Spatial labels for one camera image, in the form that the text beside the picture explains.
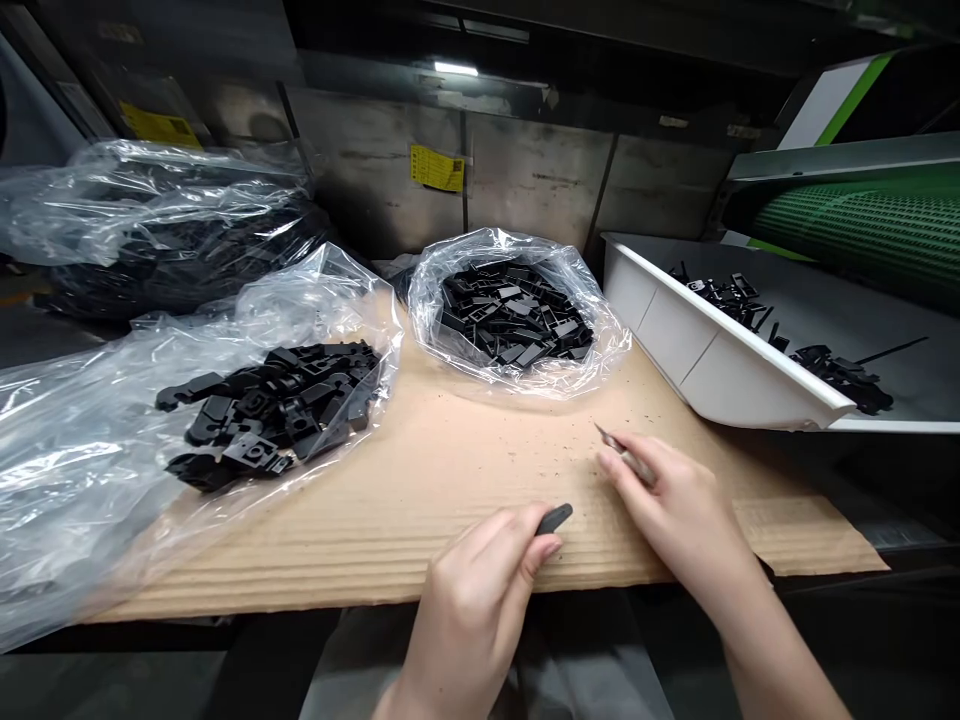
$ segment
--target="cardboard sheet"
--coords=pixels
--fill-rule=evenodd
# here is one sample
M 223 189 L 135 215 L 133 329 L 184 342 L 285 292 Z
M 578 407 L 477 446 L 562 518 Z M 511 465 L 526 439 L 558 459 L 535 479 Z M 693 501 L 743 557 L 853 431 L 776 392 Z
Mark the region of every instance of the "cardboard sheet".
M 338 466 L 94 622 L 301 610 L 416 599 L 429 558 L 497 508 L 569 502 L 542 592 L 670 574 L 602 481 L 593 426 L 658 435 L 726 483 L 754 550 L 778 575 L 885 570 L 759 435 L 712 425 L 638 347 L 603 389 L 569 403 L 478 399 L 476 381 L 407 336 L 382 427 Z

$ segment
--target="green stripe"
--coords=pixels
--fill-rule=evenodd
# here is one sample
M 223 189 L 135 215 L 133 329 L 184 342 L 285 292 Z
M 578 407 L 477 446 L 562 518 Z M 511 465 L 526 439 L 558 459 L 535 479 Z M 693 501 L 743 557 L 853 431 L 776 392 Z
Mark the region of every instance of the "green stripe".
M 820 135 L 820 139 L 814 143 L 814 146 L 829 145 L 833 142 L 833 139 L 837 136 L 837 133 L 840 132 L 840 129 L 844 126 L 847 120 L 850 119 L 850 116 L 853 115 L 853 111 L 857 109 L 857 105 L 860 104 L 860 101 L 863 100 L 870 88 L 873 87 L 873 84 L 877 81 L 877 78 L 880 77 L 880 73 L 883 72 L 883 69 L 887 66 L 887 63 L 890 62 L 891 57 L 893 56 L 878 55 L 870 61 L 867 69 L 863 71 L 860 79 L 857 80 L 856 85 L 853 86 L 850 94 L 847 95 L 847 99 L 841 103 L 836 114 L 833 116 L 833 119 L 827 123 L 827 127 L 824 128 L 823 133 Z
M 816 262 L 813 258 L 808 258 L 806 255 L 801 255 L 800 253 L 795 253 L 793 250 L 787 250 L 786 248 L 778 247 L 776 245 L 771 245 L 768 242 L 763 240 L 757 240 L 756 238 L 751 238 L 750 242 L 747 243 L 748 247 L 755 247 L 757 250 L 766 250 L 769 253 L 774 255 L 780 255 L 781 257 L 789 258 L 790 260 L 801 260 L 803 262 Z
M 891 57 L 893 57 L 892 53 L 888 55 L 878 55 L 870 61 L 867 69 L 863 71 L 863 74 L 857 80 L 856 84 L 853 86 L 853 89 L 850 90 L 850 93 L 847 95 L 846 99 L 840 104 L 840 107 L 837 109 L 837 112 L 834 114 L 833 118 L 829 123 L 827 123 L 827 127 L 823 129 L 819 139 L 814 143 L 814 147 L 820 145 L 829 145 L 833 142 L 834 138 L 837 137 L 837 133 L 840 132 L 840 129 L 846 124 L 847 120 L 850 119 L 850 116 L 853 115 L 853 111 L 857 109 L 857 105 L 860 104 L 860 101 L 863 100 L 866 94 L 870 91 L 870 88 L 873 87 L 873 84 L 877 81 L 877 78 L 880 77 L 880 73 L 883 72 L 883 69 L 887 66 L 887 63 L 890 62 Z M 783 257 L 790 258 L 791 260 L 816 262 L 816 260 L 813 258 L 808 258 L 805 255 L 800 255 L 799 253 L 777 247 L 776 245 L 764 242 L 763 240 L 757 240 L 756 238 L 751 238 L 747 245 L 760 250 L 766 250 L 767 252 L 774 253 L 775 255 L 782 255 Z

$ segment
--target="white plastic tray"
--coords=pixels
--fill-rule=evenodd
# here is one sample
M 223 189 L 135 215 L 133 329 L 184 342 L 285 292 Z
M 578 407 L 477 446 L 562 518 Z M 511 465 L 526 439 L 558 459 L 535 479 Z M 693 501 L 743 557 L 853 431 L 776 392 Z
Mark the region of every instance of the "white plastic tray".
M 604 293 L 674 390 L 701 416 L 774 430 L 960 433 L 960 322 L 770 253 L 729 245 L 605 233 Z M 729 281 L 741 272 L 775 309 L 759 336 L 671 278 Z M 922 335 L 871 363 L 894 407 L 876 417 L 771 347 L 828 345 L 850 360 Z

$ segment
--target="ceiling light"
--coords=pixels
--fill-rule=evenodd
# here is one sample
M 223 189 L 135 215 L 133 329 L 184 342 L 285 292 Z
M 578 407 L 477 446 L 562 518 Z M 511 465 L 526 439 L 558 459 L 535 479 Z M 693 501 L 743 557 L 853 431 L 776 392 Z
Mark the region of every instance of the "ceiling light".
M 450 63 L 436 62 L 433 64 L 433 67 L 437 72 L 449 72 L 456 75 L 471 75 L 473 77 L 478 75 L 477 69 L 470 67 L 469 65 L 451 65 Z

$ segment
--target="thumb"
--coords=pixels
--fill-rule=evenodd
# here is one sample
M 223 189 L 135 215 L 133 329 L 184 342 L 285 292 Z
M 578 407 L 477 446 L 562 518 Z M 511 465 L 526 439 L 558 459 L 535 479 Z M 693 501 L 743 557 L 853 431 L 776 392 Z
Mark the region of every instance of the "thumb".
M 524 615 L 527 614 L 527 603 L 533 593 L 534 579 L 544 563 L 561 547 L 563 540 L 558 535 L 540 535 L 533 538 L 527 547 L 517 574 L 510 581 L 500 606 L 496 652 L 504 653 L 501 657 L 513 657 L 517 643 L 520 642 L 520 631 L 523 629 Z
M 605 447 L 598 452 L 597 463 L 616 488 L 633 522 L 642 531 L 645 524 L 662 512 L 660 504 L 613 449 Z

